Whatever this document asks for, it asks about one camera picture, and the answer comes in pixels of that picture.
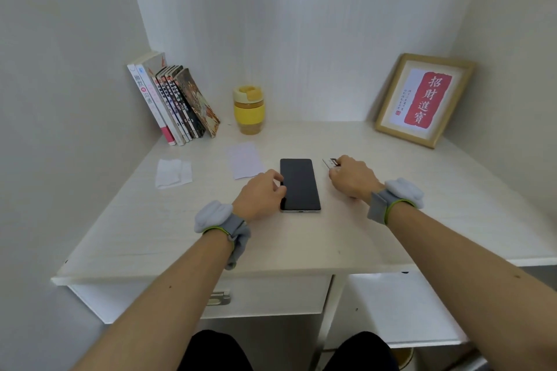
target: forearm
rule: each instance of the forearm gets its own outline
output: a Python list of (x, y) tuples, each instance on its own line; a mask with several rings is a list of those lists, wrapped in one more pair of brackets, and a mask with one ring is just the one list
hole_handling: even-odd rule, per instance
[(178, 367), (233, 245), (211, 230), (134, 301), (74, 371)]
[(557, 368), (552, 289), (406, 203), (388, 227), (495, 369)]

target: picture frame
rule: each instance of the picture frame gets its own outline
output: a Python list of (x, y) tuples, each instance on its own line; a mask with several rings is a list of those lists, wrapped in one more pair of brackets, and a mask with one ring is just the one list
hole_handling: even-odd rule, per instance
[(404, 53), (375, 129), (435, 148), (475, 67), (468, 60)]

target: stack of books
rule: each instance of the stack of books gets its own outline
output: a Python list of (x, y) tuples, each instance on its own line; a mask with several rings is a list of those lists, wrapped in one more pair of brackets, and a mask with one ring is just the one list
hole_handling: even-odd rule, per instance
[(187, 68), (167, 66), (164, 53), (152, 51), (128, 70), (171, 146), (183, 146), (205, 131), (214, 138), (220, 121)]

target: red calligraphy banner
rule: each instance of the red calligraphy banner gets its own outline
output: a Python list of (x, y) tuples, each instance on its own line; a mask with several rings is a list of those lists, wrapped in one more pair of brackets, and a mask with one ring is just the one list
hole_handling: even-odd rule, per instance
[(452, 76), (426, 72), (418, 86), (404, 123), (427, 129), (441, 104)]

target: person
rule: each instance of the person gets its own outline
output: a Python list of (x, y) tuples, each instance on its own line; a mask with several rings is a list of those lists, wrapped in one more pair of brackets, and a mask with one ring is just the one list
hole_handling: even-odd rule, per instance
[[(342, 156), (338, 163), (329, 176), (345, 195), (370, 204), (372, 193), (385, 188), (364, 162)], [(233, 213), (247, 223), (276, 213), (287, 189), (275, 180), (282, 176), (273, 170), (252, 178), (232, 203)], [(392, 206), (388, 228), (491, 367), (557, 369), (555, 291), (409, 203)], [(221, 230), (206, 231), (158, 276), (73, 370), (208, 370), (217, 365), (250, 370), (230, 336), (205, 330), (192, 337), (234, 250)], [(388, 347), (371, 333), (341, 345), (325, 369), (365, 364), (381, 371), (398, 369)]]

